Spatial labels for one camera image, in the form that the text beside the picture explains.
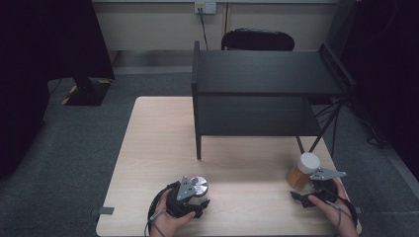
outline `electrical outlet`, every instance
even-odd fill
[[[195,13],[199,14],[201,9],[202,13],[204,14],[206,12],[206,3],[205,2],[195,2]]]
[[[206,2],[206,14],[215,14],[216,13],[216,3],[215,2]]]

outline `hand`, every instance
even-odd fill
[[[343,199],[348,199],[342,183],[340,183],[337,178],[333,179],[333,181],[335,182],[338,188],[339,197]],[[308,199],[326,214],[329,221],[338,229],[341,236],[358,236],[357,229],[355,228],[354,222],[350,217],[351,212],[349,211],[345,203],[342,202],[340,199],[337,199],[335,204],[339,205],[339,207],[342,210],[337,210],[335,207],[325,203],[316,196],[308,196]]]
[[[161,196],[159,203],[156,206],[156,212],[161,209],[166,209],[166,200],[169,196],[169,193],[172,190],[167,190]],[[192,211],[187,215],[184,215],[179,218],[175,218],[169,215],[166,211],[160,213],[154,220],[151,225],[151,237],[172,237],[175,235],[176,231],[184,224],[189,223],[195,216],[195,212]]]

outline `white lid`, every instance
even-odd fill
[[[304,174],[311,174],[320,168],[320,160],[310,152],[302,153],[296,164]]]

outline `black shelf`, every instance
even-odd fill
[[[337,56],[318,51],[200,51],[192,70],[197,157],[203,135],[317,136],[355,87]],[[341,98],[320,128],[308,99]]]
[[[305,98],[198,97],[201,135],[315,136],[320,127]]]

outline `shelf top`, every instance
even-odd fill
[[[344,97],[318,51],[200,51],[201,95]]]

